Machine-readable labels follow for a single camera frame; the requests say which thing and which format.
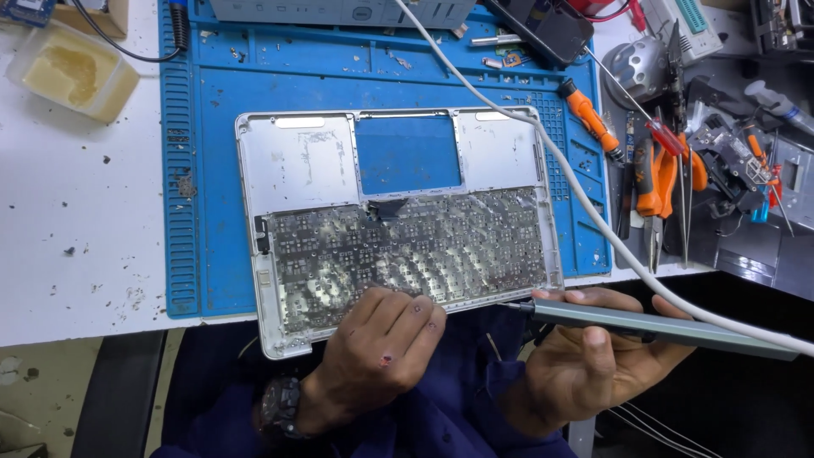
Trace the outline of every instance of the smartphone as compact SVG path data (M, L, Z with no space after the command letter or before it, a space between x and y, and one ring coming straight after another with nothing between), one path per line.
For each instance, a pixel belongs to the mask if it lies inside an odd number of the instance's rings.
M565 0L484 0L484 5L556 68L571 65L593 36L593 24Z

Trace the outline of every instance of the sleeve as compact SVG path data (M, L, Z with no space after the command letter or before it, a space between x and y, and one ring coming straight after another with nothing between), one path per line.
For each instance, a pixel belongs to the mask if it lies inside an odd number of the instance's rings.
M232 385L192 421L181 443L162 445L151 458L256 458L263 451L252 425L251 385Z
M544 438L529 438L505 420L497 406L497 396L522 377L525 371L526 365L522 361L495 361L486 367L485 385L478 390L472 406L478 430L498 456L576 458L562 438L562 431L555 431Z

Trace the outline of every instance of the wristwatch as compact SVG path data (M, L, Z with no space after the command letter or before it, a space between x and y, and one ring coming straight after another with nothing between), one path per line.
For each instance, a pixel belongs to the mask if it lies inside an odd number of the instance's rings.
M273 443L285 438L309 439L301 434L294 418L300 403L300 380L275 377L265 387L260 401L260 434Z

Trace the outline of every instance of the white table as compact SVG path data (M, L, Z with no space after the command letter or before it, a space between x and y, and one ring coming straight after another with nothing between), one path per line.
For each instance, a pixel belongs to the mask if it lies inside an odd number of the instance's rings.
M157 56L155 4L130 2L129 13L122 45ZM0 73L27 33L0 24ZM640 36L624 18L598 24L597 55ZM159 68L128 60L142 79L108 126L0 78L0 346L256 318L164 313ZM706 270L661 266L659 275ZM633 278L614 268L566 284Z

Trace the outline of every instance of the blue shirt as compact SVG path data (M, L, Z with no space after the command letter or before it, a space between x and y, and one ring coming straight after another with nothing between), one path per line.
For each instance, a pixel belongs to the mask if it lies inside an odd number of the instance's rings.
M418 385L332 434L337 456L352 450L352 458L390 458L398 438L399 447L421 457L575 458L559 431L524 436L496 404L525 372L516 360L524 320L499 306L450 315ZM252 392L249 385L232 385L180 443L163 445L151 458L257 458L262 444L252 426Z

